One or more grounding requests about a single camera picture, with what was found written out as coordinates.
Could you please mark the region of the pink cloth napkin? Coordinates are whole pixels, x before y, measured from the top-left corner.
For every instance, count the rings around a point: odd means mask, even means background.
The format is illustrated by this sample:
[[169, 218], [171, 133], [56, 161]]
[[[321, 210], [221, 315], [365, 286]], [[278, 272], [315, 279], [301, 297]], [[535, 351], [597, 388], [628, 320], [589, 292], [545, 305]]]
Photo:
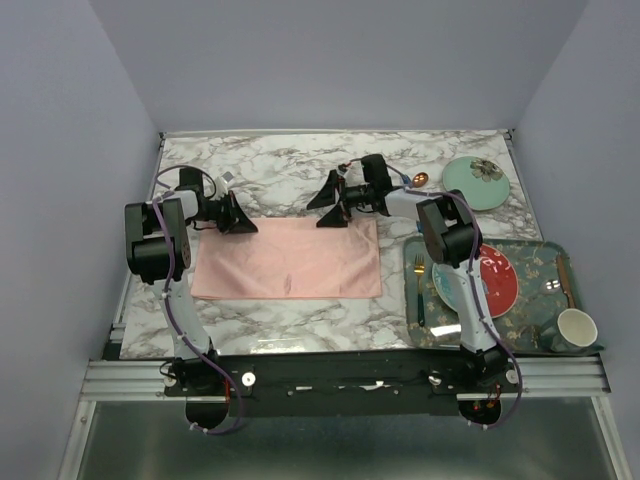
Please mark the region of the pink cloth napkin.
[[256, 233], [200, 234], [191, 294], [207, 300], [368, 299], [382, 295], [377, 222], [318, 228], [257, 218]]

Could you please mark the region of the red and teal plate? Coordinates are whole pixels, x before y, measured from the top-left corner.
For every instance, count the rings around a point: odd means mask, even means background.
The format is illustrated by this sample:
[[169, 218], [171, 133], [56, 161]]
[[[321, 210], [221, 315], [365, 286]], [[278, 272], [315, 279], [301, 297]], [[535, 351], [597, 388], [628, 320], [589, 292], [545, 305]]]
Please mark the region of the red and teal plate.
[[[489, 312], [495, 319], [506, 314], [515, 305], [519, 295], [518, 278], [514, 266], [505, 254], [489, 245], [482, 245], [480, 251], [483, 289]], [[440, 299], [456, 312], [452, 287], [438, 264], [432, 265], [432, 280]]]

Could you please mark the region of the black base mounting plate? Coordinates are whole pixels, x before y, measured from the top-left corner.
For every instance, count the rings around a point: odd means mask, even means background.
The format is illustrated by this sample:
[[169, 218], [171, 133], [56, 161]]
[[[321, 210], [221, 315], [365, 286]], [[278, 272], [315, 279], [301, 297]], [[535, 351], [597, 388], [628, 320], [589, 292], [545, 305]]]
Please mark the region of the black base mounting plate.
[[474, 400], [517, 392], [502, 353], [474, 358], [459, 350], [226, 355], [210, 367], [174, 359], [168, 397], [202, 400], [248, 418], [431, 414], [455, 416]]

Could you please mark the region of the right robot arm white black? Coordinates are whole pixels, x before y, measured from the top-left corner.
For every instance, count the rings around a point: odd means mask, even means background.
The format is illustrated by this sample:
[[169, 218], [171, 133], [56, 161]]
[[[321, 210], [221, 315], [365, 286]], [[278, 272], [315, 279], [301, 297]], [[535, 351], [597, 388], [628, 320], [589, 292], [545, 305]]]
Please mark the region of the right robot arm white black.
[[350, 163], [331, 170], [319, 192], [306, 208], [327, 207], [316, 226], [344, 228], [349, 225], [351, 210], [369, 206], [387, 217], [415, 220], [422, 227], [426, 252], [448, 279], [455, 298], [461, 325], [460, 379], [469, 390], [480, 392], [505, 378], [522, 387], [520, 366], [495, 328], [480, 269], [482, 234], [474, 214], [458, 190], [429, 194], [408, 185], [394, 185], [389, 168], [380, 154], [357, 160], [363, 170], [364, 183], [347, 184]]

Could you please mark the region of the green floral serving tray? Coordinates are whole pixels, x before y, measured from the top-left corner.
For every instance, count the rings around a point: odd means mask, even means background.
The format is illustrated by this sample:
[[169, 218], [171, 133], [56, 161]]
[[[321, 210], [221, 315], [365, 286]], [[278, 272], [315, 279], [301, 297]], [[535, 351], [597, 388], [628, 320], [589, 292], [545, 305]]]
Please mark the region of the green floral serving tray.
[[[510, 350], [518, 354], [550, 355], [550, 349], [539, 342], [540, 331], [546, 322], [568, 308], [567, 298], [562, 289], [554, 295], [534, 301], [530, 301], [530, 298], [544, 281], [559, 279], [556, 257], [561, 254], [568, 270], [576, 308], [582, 307], [568, 254], [556, 243], [535, 240], [486, 239], [483, 245], [492, 246], [506, 255], [514, 266], [519, 283], [519, 295], [515, 305], [506, 314], [493, 319], [501, 339]], [[417, 320], [414, 259], [418, 254], [423, 255], [425, 260], [424, 327], [420, 327]], [[403, 261], [406, 320], [412, 344], [423, 349], [458, 348], [461, 327], [457, 313], [447, 307], [436, 292], [432, 280], [434, 263], [426, 254], [425, 245], [420, 237], [412, 237], [405, 241]]]

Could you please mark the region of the mint green floral plate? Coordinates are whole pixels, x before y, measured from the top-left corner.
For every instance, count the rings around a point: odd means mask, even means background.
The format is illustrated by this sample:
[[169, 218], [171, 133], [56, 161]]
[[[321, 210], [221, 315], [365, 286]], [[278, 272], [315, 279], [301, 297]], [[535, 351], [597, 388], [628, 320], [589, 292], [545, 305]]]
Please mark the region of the mint green floral plate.
[[475, 211], [487, 211], [501, 206], [509, 197], [510, 182], [494, 162], [475, 157], [456, 158], [442, 172], [446, 190], [459, 190]]

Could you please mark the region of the wooden handled knife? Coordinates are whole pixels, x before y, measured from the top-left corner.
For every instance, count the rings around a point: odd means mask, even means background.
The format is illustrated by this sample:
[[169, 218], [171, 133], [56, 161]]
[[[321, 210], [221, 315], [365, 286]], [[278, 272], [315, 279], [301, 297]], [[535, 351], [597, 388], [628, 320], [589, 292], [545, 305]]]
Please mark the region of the wooden handled knife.
[[564, 259], [562, 257], [561, 254], [558, 254], [556, 257], [556, 265], [557, 265], [557, 271], [558, 271], [558, 275], [559, 275], [559, 281], [560, 281], [560, 285], [561, 285], [561, 289], [563, 291], [563, 293], [565, 294], [567, 301], [568, 301], [568, 307], [575, 309], [576, 308], [576, 302], [575, 302], [575, 298], [571, 289], [571, 285], [570, 285], [570, 281], [569, 281], [569, 275], [568, 275], [568, 270], [565, 266], [565, 262]]

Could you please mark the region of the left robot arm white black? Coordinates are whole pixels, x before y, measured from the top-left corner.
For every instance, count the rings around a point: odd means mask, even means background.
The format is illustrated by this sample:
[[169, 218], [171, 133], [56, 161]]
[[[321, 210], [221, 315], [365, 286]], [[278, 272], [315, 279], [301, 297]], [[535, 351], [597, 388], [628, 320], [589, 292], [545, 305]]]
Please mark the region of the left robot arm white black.
[[124, 209], [125, 251], [130, 272], [149, 285], [169, 327], [174, 359], [166, 376], [187, 392], [214, 393], [233, 381], [217, 361], [210, 335], [198, 318], [190, 293], [188, 228], [206, 223], [223, 234], [253, 234], [257, 226], [230, 189], [233, 175], [218, 177], [179, 165], [178, 185], [162, 182], [151, 200]]

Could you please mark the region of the white paper cup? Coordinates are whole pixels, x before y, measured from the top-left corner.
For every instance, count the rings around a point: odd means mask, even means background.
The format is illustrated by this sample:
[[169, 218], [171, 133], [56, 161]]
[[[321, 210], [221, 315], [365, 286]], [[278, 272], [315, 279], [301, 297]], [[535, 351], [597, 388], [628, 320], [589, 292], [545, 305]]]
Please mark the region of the white paper cup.
[[568, 308], [558, 315], [557, 329], [563, 345], [571, 349], [584, 349], [598, 339], [598, 327], [593, 318], [575, 308]]

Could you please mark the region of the aluminium frame rail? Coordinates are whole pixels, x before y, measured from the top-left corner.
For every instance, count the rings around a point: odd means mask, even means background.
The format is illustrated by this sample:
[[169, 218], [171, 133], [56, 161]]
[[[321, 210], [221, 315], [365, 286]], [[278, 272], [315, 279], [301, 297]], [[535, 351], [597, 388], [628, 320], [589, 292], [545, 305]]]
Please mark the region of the aluminium frame rail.
[[[520, 358], [525, 398], [601, 397], [611, 392], [599, 357]], [[94, 402], [169, 401], [158, 361], [92, 361], [80, 399]]]

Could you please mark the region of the silver spoon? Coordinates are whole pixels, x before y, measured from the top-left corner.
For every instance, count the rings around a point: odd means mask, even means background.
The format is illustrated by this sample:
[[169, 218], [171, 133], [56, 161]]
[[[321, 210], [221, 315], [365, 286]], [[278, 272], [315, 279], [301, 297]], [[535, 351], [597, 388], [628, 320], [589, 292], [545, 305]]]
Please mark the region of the silver spoon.
[[541, 297], [551, 296], [559, 292], [562, 288], [561, 281], [558, 278], [544, 281], [538, 291], [530, 298], [530, 301], [537, 300]]

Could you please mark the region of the copper spoon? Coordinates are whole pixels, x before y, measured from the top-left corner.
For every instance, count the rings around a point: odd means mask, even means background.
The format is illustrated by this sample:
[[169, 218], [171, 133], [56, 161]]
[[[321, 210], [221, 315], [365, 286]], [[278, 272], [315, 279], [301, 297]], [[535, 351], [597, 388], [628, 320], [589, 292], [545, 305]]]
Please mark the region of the copper spoon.
[[426, 172], [419, 172], [409, 180], [408, 186], [413, 189], [420, 189], [427, 185], [429, 180], [430, 177]]

